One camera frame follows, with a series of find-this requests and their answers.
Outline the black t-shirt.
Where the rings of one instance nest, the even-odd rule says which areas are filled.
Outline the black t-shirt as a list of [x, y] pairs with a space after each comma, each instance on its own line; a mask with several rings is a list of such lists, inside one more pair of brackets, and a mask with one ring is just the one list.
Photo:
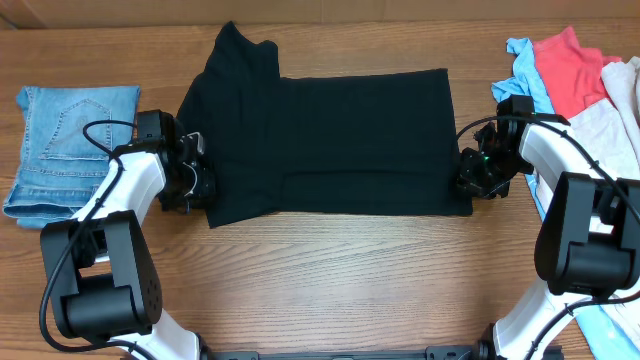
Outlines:
[[220, 30], [178, 111], [215, 173], [213, 227], [274, 212], [468, 216], [443, 69], [285, 78], [277, 45]]

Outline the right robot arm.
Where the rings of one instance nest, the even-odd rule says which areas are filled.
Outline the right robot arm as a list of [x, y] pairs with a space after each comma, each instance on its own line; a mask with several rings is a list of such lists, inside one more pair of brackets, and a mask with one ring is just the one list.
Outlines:
[[535, 282], [469, 356], [558, 359], [548, 346], [581, 309], [639, 297], [639, 183], [610, 175], [566, 118], [535, 111], [529, 96], [508, 97], [472, 125], [478, 146], [460, 154], [460, 193], [505, 197], [516, 174], [537, 173], [553, 195], [535, 244]]

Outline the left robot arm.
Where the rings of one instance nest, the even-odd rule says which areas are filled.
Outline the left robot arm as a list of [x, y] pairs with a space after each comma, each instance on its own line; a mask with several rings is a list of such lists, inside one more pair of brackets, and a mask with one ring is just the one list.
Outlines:
[[160, 110], [138, 113], [131, 126], [135, 137], [106, 152], [109, 172], [96, 193], [41, 231], [41, 335], [65, 353], [114, 347], [136, 359], [211, 359], [202, 337], [164, 309], [141, 229], [153, 201], [189, 213], [215, 200], [205, 140]]

